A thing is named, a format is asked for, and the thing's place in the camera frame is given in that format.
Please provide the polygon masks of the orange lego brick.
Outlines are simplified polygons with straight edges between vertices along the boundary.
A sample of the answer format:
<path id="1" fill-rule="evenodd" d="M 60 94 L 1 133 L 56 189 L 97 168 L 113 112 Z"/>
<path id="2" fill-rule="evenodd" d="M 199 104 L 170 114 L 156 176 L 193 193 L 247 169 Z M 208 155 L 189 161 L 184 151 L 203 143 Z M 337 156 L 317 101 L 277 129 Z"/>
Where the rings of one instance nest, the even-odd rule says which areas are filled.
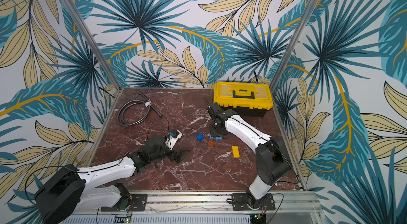
<path id="1" fill-rule="evenodd" d="M 208 145 L 209 145 L 210 147 L 214 147 L 215 141 L 214 141 L 214 140 L 210 140 L 210 141 L 208 142 Z"/>

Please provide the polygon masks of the small blue lego brick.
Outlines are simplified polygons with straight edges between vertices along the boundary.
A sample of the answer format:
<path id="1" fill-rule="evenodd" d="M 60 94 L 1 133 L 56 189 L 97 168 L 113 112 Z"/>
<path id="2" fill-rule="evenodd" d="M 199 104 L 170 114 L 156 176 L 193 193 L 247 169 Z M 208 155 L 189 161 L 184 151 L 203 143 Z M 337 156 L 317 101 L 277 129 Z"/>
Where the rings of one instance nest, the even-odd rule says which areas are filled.
<path id="1" fill-rule="evenodd" d="M 198 135 L 196 135 L 196 137 L 199 142 L 202 142 L 205 138 L 205 136 L 203 134 L 198 134 Z"/>

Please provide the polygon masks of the long light blue lego brick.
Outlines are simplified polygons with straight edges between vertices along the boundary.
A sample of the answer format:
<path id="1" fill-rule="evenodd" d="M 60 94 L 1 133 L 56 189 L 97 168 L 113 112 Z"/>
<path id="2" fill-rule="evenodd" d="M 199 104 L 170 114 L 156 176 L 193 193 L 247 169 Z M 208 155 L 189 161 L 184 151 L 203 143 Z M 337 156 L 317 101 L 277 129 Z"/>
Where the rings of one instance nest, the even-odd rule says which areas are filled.
<path id="1" fill-rule="evenodd" d="M 223 139 L 222 136 L 215 137 L 215 136 L 212 136 L 211 134 L 209 135 L 209 137 L 210 137 L 210 140 L 212 140 L 212 141 L 220 141 Z"/>

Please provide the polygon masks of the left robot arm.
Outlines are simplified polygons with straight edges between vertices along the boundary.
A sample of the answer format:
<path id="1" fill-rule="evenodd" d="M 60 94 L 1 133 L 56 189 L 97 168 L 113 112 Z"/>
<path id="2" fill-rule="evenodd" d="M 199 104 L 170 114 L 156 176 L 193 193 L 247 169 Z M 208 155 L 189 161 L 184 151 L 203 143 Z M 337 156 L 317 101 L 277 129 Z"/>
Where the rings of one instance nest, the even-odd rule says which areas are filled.
<path id="1" fill-rule="evenodd" d="M 138 199 L 119 180 L 143 173 L 164 158 L 180 163 L 189 154 L 174 149 L 181 137 L 175 130 L 147 139 L 138 151 L 116 161 L 85 168 L 61 167 L 35 194 L 43 222 L 59 224 L 75 212 L 95 208 L 130 211 Z"/>

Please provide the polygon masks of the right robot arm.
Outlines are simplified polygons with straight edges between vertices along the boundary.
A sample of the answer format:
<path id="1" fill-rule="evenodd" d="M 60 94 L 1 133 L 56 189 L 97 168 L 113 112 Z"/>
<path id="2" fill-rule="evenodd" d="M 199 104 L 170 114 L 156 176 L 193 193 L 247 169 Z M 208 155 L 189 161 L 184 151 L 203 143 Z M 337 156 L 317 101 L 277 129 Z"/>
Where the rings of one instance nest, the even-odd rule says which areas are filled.
<path id="1" fill-rule="evenodd" d="M 232 194 L 233 210 L 259 210 L 262 207 L 274 210 L 276 207 L 269 191 L 293 169 L 284 140 L 262 133 L 234 110 L 224 110 L 217 103 L 209 104 L 207 111 L 213 120 L 210 132 L 214 136 L 233 134 L 255 153 L 257 176 L 245 193 Z"/>

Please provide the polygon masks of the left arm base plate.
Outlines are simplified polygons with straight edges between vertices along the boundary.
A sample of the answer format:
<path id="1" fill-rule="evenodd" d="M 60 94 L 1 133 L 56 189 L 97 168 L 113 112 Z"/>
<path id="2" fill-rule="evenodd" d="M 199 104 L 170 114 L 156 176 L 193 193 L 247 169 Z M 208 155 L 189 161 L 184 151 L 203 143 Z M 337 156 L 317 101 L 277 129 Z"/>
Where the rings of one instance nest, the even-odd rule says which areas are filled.
<path id="1" fill-rule="evenodd" d="M 102 207 L 101 211 L 142 212 L 145 211 L 147 194 L 130 194 L 123 196 L 113 207 Z"/>

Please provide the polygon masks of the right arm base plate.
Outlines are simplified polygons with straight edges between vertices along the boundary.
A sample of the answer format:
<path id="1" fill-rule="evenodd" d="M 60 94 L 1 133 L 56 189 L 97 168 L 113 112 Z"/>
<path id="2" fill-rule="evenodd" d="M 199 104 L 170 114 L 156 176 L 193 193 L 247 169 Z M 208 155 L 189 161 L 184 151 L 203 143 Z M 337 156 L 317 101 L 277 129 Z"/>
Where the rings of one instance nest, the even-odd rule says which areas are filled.
<path id="1" fill-rule="evenodd" d="M 249 193 L 231 194 L 231 205 L 234 211 L 257 211 L 257 210 L 275 210 L 275 201 L 271 194 L 266 194 L 260 199 L 255 199 Z"/>

